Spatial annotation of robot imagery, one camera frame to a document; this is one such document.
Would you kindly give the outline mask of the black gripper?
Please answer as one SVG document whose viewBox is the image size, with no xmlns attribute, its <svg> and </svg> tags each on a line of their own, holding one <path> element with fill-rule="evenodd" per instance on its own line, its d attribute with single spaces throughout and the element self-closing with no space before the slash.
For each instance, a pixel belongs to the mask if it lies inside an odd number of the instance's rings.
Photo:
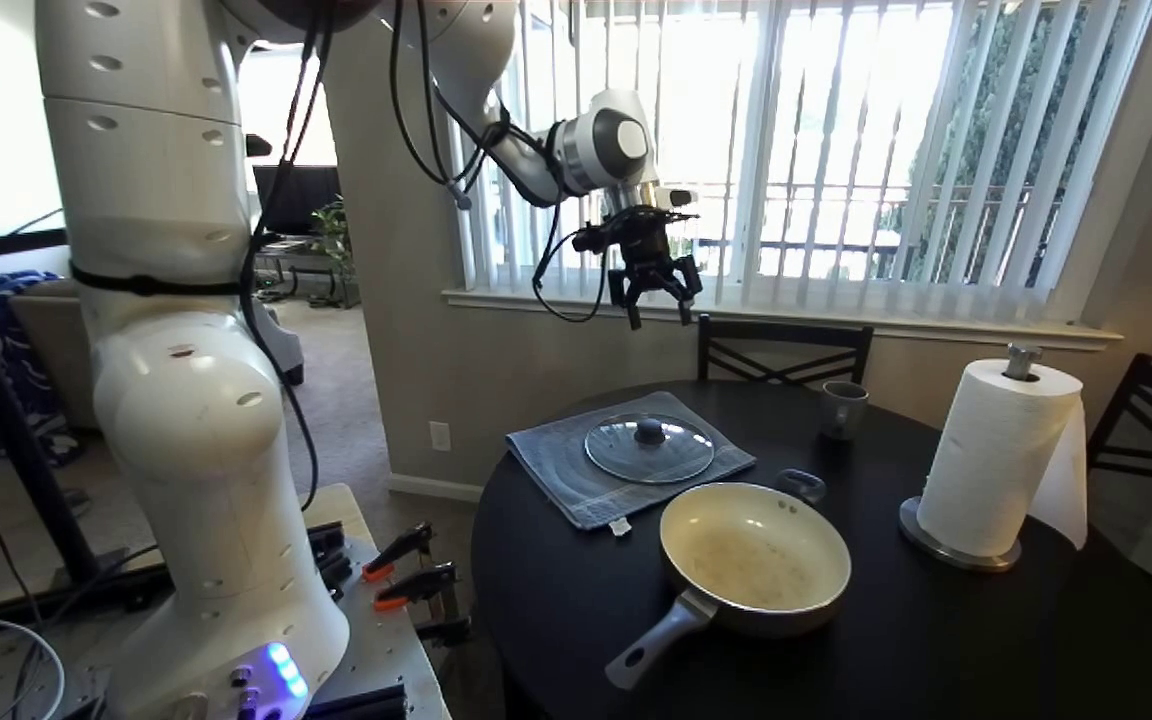
<svg viewBox="0 0 1152 720">
<path fill-rule="evenodd" d="M 668 247 L 673 207 L 619 207 L 598 222 L 575 231 L 579 250 L 619 247 L 619 269 L 612 270 L 612 300 L 625 306 L 628 329 L 640 329 L 640 295 L 668 293 L 677 300 L 680 323 L 691 323 L 691 295 L 699 293 L 699 269 L 691 254 Z"/>
</svg>

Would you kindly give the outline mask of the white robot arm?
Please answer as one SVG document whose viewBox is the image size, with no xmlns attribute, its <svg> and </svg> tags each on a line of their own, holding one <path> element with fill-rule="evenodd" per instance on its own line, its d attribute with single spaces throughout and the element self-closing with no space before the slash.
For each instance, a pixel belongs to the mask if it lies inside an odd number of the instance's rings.
<svg viewBox="0 0 1152 720">
<path fill-rule="evenodd" d="M 351 623 L 290 489 L 278 372 L 256 340 L 256 179 L 240 57 L 384 18 L 512 188 L 605 195 L 657 226 L 668 191 L 642 102 L 597 90 L 545 130 L 491 88 L 514 0 L 37 0 L 37 67 L 90 345 L 90 403 L 172 577 L 109 668 L 110 720 L 301 720 Z"/>
</svg>

